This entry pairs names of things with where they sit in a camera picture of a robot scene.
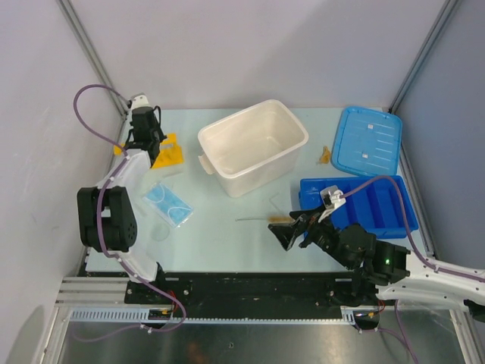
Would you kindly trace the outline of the brown bottle brush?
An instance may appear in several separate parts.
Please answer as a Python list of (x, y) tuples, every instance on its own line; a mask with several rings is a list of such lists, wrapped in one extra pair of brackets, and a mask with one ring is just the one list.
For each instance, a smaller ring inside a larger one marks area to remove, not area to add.
[(235, 221), (266, 221), (268, 224), (288, 224), (294, 221), (293, 218), (283, 215), (269, 215), (264, 217), (236, 218)]

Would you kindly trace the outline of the clear watch glass dish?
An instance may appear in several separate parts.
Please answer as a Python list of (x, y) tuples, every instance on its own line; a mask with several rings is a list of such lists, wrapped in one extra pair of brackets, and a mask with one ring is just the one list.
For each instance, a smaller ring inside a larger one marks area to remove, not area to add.
[(164, 222), (156, 223), (152, 226), (150, 236), (154, 241), (162, 242), (168, 238), (171, 227)]

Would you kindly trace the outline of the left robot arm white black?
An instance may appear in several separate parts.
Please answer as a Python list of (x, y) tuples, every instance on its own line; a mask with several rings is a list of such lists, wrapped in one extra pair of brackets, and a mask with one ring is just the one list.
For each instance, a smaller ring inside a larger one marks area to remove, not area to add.
[(138, 227), (130, 196), (139, 180), (154, 165), (160, 143), (167, 137), (161, 129), (161, 108), (133, 106), (120, 164), (95, 187), (77, 193), (80, 239), (84, 246), (107, 253), (125, 265), (141, 294), (151, 303), (167, 295), (167, 284), (157, 278), (159, 264), (136, 245)]

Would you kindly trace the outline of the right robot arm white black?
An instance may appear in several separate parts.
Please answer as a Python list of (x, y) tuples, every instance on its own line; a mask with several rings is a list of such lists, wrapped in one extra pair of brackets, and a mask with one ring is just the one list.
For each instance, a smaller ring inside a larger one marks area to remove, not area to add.
[(323, 209), (290, 212), (268, 225), (280, 245), (311, 244), (354, 274), (350, 297), (358, 304), (379, 300), (414, 300), (449, 305), (479, 322), (484, 320), (484, 273), (473, 268), (419, 256), (403, 246), (378, 240), (360, 224), (339, 229)]

